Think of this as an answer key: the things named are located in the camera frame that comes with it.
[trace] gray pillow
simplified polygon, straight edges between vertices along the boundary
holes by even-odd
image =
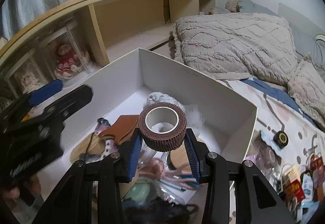
[[[251,0],[239,0],[238,10],[241,13],[259,13],[277,16],[277,14],[273,11],[269,10],[266,7],[256,4]]]
[[[308,33],[300,30],[291,23],[289,25],[294,36],[298,61],[310,54],[316,70],[325,82],[325,43],[321,40],[316,41]]]
[[[289,80],[288,94],[303,112],[325,128],[325,83],[310,55],[299,62],[295,74]]]

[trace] blue fabric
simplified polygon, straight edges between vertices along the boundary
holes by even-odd
[[[31,94],[28,103],[30,104],[30,106],[37,106],[41,104],[43,101],[50,98],[51,96],[60,92],[62,88],[63,88],[62,80],[54,80],[51,83],[48,83],[45,86],[34,91]]]
[[[247,85],[250,85],[253,88],[256,88],[259,91],[265,93],[266,95],[268,95],[268,96],[270,96],[272,98],[275,98],[275,99],[281,101],[282,103],[288,105],[289,107],[291,107],[295,111],[297,111],[300,114],[302,114],[305,119],[307,119],[308,121],[310,121],[312,124],[314,124],[318,128],[318,126],[314,122],[314,120],[311,117],[309,117],[308,115],[306,115],[299,108],[299,106],[293,100],[293,98],[291,98],[286,92],[284,92],[284,91],[282,91],[280,89],[277,89],[277,88],[273,88],[273,87],[269,86],[267,83],[263,82],[262,80],[255,79],[255,78],[249,78],[249,79],[246,79],[246,80],[241,80],[241,82],[244,82]]]

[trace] metal screw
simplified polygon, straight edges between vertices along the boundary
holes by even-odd
[[[211,159],[215,159],[215,158],[218,157],[218,154],[215,153],[215,152],[209,152],[209,153],[208,153],[208,156],[209,156]]]
[[[52,112],[52,111],[54,111],[54,110],[55,110],[55,107],[52,106],[52,107],[50,107],[50,108],[48,109],[48,112]]]
[[[114,152],[110,155],[113,159],[117,159],[120,157],[120,153],[119,152]]]
[[[82,160],[75,161],[75,164],[77,167],[81,167],[83,165],[83,161]]]
[[[45,127],[44,129],[41,130],[40,132],[40,139],[44,140],[48,137],[48,132],[50,131],[50,128],[49,127]]]
[[[244,164],[247,166],[247,167],[252,167],[253,166],[253,162],[251,160],[245,160]]]

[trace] beige fuzzy blanket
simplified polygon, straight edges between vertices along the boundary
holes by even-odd
[[[175,60],[216,80],[256,76],[287,85],[298,65],[284,18],[267,14],[214,14],[175,22]]]

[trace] red box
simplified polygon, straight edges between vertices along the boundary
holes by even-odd
[[[325,182],[323,158],[319,157],[310,162],[310,170],[313,174],[314,189]]]
[[[304,198],[303,189],[298,179],[284,187],[284,192],[287,197],[290,197],[292,194],[297,198],[297,204],[299,204]]]

